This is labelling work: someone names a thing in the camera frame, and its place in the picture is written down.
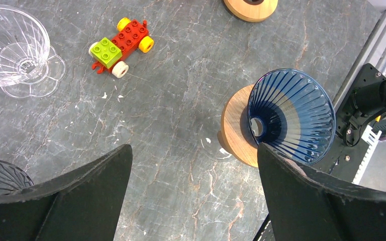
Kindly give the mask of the blue plastic dripper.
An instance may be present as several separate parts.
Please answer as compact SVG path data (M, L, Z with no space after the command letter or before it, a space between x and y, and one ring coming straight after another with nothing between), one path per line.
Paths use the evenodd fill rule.
M272 70L254 85L247 116L262 125L252 131L255 143L304 165L319 162L329 151L336 132L336 116L324 88L308 74L290 68Z

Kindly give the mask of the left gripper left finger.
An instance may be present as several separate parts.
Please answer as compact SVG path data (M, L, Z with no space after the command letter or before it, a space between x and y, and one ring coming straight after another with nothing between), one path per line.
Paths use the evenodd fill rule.
M0 195L0 240L113 240L133 161L121 145L54 179Z

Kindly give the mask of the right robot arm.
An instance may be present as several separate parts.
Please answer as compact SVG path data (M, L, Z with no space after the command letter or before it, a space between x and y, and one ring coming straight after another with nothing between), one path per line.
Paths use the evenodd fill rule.
M344 145L358 144L363 128L386 113L386 77L370 63L362 66L340 108Z

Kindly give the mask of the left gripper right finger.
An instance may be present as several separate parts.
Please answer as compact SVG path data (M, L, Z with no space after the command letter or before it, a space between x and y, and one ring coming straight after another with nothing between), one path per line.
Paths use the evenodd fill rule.
M268 215L259 233L274 240L386 240L386 192L280 156L259 144Z

